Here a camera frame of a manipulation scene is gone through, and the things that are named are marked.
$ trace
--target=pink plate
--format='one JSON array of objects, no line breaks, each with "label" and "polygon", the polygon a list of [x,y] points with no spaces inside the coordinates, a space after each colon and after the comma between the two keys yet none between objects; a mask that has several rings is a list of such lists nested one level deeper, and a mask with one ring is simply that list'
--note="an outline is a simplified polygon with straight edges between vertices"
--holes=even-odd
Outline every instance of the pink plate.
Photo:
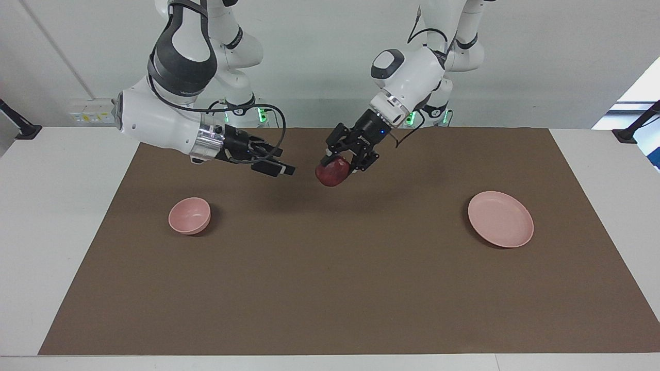
[{"label": "pink plate", "polygon": [[502,192],[488,191],[474,196],[467,213],[479,235],[503,248],[519,248],[534,235],[534,221],[529,211]]},{"label": "pink plate", "polygon": [[188,236],[203,231],[210,221],[211,206],[197,197],[184,199],[174,205],[168,217],[172,229]]}]

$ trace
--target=brown paper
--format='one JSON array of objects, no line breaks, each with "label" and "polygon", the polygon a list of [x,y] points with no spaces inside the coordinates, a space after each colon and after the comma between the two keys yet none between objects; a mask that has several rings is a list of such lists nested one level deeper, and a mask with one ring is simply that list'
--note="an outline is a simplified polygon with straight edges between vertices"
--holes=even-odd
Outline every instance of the brown paper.
[{"label": "brown paper", "polygon": [[[660,352],[547,130],[424,129],[333,189],[314,177],[328,134],[291,129],[298,173],[278,179],[141,145],[40,354]],[[525,247],[469,226],[486,190],[530,210]],[[167,216],[192,196],[213,220],[187,237]]]}]

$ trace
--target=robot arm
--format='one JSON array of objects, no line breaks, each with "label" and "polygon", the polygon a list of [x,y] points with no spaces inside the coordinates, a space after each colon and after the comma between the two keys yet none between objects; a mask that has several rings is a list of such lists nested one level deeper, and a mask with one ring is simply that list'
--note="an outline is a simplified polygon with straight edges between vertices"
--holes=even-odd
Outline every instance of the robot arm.
[{"label": "robot arm", "polygon": [[[210,37],[209,9],[225,9],[225,4],[231,0],[223,4],[220,0],[166,2],[168,24],[149,57],[148,75],[124,90],[115,102],[117,127],[141,142],[189,154],[195,164],[219,159],[250,164],[253,170],[270,176],[292,175],[295,168],[275,159],[282,154],[281,139],[274,147],[226,122],[226,112],[248,111],[259,105],[192,108],[220,64]],[[277,107],[263,106],[281,113]]]},{"label": "robot arm", "polygon": [[[415,27],[424,17],[427,28],[413,32],[409,43],[426,33],[428,41],[413,52],[385,50],[372,63],[371,76],[380,92],[352,129],[342,123],[326,140],[327,152],[317,168],[317,177],[327,186],[341,183],[348,175],[366,171],[380,156],[374,147],[392,129],[398,128],[412,112],[439,118],[446,109],[452,83],[446,71],[469,71],[483,61],[483,47],[477,40],[477,27],[484,0],[424,0]],[[348,163],[342,172],[340,163]]]},{"label": "robot arm", "polygon": [[[240,69],[259,65],[263,60],[263,48],[259,41],[240,27],[232,8],[219,0],[209,1],[209,36],[218,56],[215,79],[225,91],[224,103],[229,108],[254,104],[257,98],[252,91],[248,76]],[[264,126],[267,117],[262,117],[257,108],[232,110],[227,113],[232,123],[241,126],[257,124]]]}]

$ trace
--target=apple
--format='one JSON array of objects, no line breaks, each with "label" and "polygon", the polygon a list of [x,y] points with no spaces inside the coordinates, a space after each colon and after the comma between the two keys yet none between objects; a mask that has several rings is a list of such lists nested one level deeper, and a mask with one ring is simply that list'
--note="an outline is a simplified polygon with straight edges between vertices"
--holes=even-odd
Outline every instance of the apple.
[{"label": "apple", "polygon": [[341,184],[350,172],[350,164],[343,156],[338,156],[328,166],[316,166],[316,178],[326,187],[336,187]]}]

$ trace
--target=black cable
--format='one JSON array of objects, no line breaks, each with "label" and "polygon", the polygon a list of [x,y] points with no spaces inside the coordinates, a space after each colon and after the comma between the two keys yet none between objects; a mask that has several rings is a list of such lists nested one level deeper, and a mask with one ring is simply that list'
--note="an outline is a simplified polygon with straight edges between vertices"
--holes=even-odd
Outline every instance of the black cable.
[{"label": "black cable", "polygon": [[417,125],[417,127],[415,127],[410,133],[407,133],[400,141],[397,141],[397,146],[394,147],[395,149],[398,149],[404,140],[408,139],[408,137],[410,137],[412,134],[415,133],[415,131],[418,131],[424,125],[424,123],[426,122],[426,117],[424,117],[423,114],[421,116],[422,116],[422,123]]},{"label": "black cable", "polygon": [[644,125],[640,126],[640,129],[643,127],[647,127],[648,125],[651,125],[652,123],[656,122],[658,119],[660,119],[660,116],[656,117],[653,121],[649,121],[645,123]]},{"label": "black cable", "polygon": [[219,101],[219,100],[216,100],[215,102],[211,103],[211,105],[209,106],[208,109],[209,109],[209,110],[212,110],[213,107],[215,107],[215,106],[218,105],[218,104],[220,104],[220,101]]},{"label": "black cable", "polygon": [[451,117],[449,121],[447,121],[447,127],[449,127],[451,125],[451,121],[453,120],[453,110],[448,110],[447,113],[451,113]]},{"label": "black cable", "polygon": [[156,86],[154,85],[153,78],[150,75],[147,75],[147,83],[149,87],[151,88],[151,91],[160,99],[161,102],[167,104],[170,107],[176,108],[177,110],[181,111],[187,111],[187,112],[197,112],[200,114],[217,114],[217,113],[224,113],[224,112],[233,112],[236,110],[250,110],[252,108],[270,108],[274,111],[276,111],[281,117],[282,117],[282,135],[280,135],[280,139],[273,147],[273,149],[265,156],[262,157],[257,157],[254,160],[236,160],[235,158],[229,158],[229,161],[233,162],[234,164],[257,164],[259,162],[263,162],[266,160],[270,160],[273,155],[279,151],[280,146],[282,145],[282,142],[284,141],[284,137],[286,136],[286,117],[284,116],[284,113],[282,110],[280,110],[278,107],[272,105],[272,104],[246,104],[244,106],[234,106],[232,108],[219,108],[219,109],[206,109],[202,110],[199,108],[189,108],[189,107],[184,107],[184,106],[179,106],[177,104],[174,104],[170,102],[169,100],[163,98],[158,91],[156,90]]},{"label": "black cable", "polygon": [[412,134],[414,134],[415,131],[418,131],[426,123],[426,117],[424,117],[424,114],[421,114],[421,116],[422,116],[422,123],[417,125],[417,127],[415,127],[410,133],[407,133],[401,140],[399,140],[399,138],[396,138],[394,136],[394,134],[392,134],[391,131],[389,132],[389,136],[394,138],[394,141],[396,142],[396,146],[394,147],[394,149],[398,149],[399,146],[401,145],[401,143],[403,143],[404,140],[408,139],[408,137],[410,137]]},{"label": "black cable", "polygon": [[[264,112],[272,112],[272,111],[273,110],[264,110]],[[277,115],[275,115],[275,125],[277,125],[278,129],[280,128],[280,121],[279,121]]]},{"label": "black cable", "polygon": [[21,115],[21,114],[18,113],[18,112],[17,112],[16,114],[18,114],[18,116],[20,117],[21,120],[23,120],[23,121],[25,121],[26,123],[29,123],[30,125],[34,126],[34,124],[33,124],[32,122],[30,122],[30,120],[24,118],[23,115]]},{"label": "black cable", "polygon": [[411,43],[417,36],[419,36],[419,35],[421,35],[425,32],[436,32],[436,33],[440,34],[445,39],[445,42],[449,42],[449,39],[447,38],[447,35],[445,35],[444,32],[442,32],[441,30],[438,30],[437,28],[425,28],[424,30],[421,30],[421,31],[417,32],[416,34],[414,34],[414,30],[415,30],[415,28],[417,28],[417,25],[419,24],[419,18],[421,16],[422,16],[421,10],[417,11],[417,18],[414,21],[414,26],[412,27],[411,34],[410,34],[410,36],[408,36],[408,44]]}]

